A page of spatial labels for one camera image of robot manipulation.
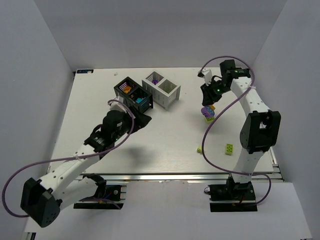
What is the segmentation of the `purple paw print piece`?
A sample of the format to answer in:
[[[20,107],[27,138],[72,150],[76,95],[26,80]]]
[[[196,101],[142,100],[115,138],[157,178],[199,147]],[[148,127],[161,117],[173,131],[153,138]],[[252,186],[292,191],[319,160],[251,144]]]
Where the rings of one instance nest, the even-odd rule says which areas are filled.
[[[204,116],[204,117],[214,117],[215,116],[215,110],[212,110],[211,108],[210,108],[210,106],[212,106],[212,105],[207,105],[207,106],[203,106],[202,108],[201,108],[201,113],[202,113],[202,115]]]

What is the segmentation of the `teal long lego brick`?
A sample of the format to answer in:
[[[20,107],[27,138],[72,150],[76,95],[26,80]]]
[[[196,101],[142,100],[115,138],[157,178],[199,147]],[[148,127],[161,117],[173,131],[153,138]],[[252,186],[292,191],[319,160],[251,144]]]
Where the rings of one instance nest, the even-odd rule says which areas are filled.
[[[140,98],[138,97],[135,101],[137,104],[143,104],[145,102],[145,97],[144,98]]]

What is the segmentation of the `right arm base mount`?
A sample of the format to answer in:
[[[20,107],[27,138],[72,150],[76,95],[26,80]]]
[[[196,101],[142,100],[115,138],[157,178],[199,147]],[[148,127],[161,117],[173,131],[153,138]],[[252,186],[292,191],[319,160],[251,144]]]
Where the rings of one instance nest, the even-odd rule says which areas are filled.
[[[253,185],[248,189],[230,193],[226,184],[208,185],[203,190],[209,196],[211,213],[257,212],[256,195]]]

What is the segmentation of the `long orange lego brick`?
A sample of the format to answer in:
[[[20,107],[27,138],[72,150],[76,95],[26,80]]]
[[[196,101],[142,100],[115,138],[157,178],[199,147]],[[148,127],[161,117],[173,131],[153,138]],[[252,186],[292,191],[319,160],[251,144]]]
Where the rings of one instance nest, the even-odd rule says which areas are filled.
[[[129,93],[131,91],[131,87],[130,86],[126,86],[126,87],[124,87],[124,89],[123,89],[123,92],[124,93]]]

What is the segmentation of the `pale green lego brick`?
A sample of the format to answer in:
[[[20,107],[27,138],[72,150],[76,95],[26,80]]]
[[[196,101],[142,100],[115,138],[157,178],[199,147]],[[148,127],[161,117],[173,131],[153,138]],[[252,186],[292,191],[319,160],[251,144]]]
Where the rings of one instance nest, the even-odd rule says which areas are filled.
[[[197,150],[196,150],[196,151],[197,151],[198,153],[200,153],[200,154],[201,154],[201,153],[202,153],[202,151],[203,151],[203,150],[202,150],[202,147],[201,147],[201,146],[199,146],[199,147],[197,148]]]

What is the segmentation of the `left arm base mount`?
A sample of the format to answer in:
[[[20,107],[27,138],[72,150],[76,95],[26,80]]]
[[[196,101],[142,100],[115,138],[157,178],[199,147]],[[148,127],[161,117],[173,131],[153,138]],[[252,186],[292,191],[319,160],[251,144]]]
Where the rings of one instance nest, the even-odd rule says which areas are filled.
[[[99,187],[95,194],[76,202],[74,209],[81,210],[121,210],[126,199],[127,186],[121,184],[109,184],[102,176],[97,174],[85,174],[82,179],[94,180]]]

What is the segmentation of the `small orange lego brick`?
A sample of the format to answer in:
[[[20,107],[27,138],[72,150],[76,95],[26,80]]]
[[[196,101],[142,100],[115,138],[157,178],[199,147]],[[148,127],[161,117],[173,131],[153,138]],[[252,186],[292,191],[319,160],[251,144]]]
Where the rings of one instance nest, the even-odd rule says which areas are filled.
[[[129,93],[131,91],[131,87],[130,86],[127,86],[124,90],[125,90],[125,93]]]

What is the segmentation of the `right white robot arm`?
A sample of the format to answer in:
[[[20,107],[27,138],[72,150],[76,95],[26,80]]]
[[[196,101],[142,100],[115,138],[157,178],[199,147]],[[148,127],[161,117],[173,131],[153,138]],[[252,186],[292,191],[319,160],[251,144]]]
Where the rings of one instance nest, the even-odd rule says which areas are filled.
[[[236,58],[227,56],[220,63],[220,74],[215,80],[211,70],[202,67],[198,77],[204,79],[200,87],[204,107],[217,103],[222,95],[232,92],[236,96],[246,116],[239,134],[242,146],[233,170],[229,171],[235,184],[251,181],[260,158],[277,142],[281,114],[272,111],[261,99],[254,87],[255,74],[251,67],[237,67]]]

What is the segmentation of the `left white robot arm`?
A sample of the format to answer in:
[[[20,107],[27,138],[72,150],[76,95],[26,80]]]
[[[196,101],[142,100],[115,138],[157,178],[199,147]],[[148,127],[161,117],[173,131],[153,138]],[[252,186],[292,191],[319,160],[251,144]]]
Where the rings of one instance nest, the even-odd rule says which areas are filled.
[[[60,211],[80,200],[100,200],[108,195],[107,183],[98,174],[75,179],[100,161],[123,135],[139,131],[152,119],[134,108],[130,110],[131,113],[110,110],[75,152],[74,160],[63,162],[38,180],[30,178],[24,183],[20,207],[40,227],[49,226]]]

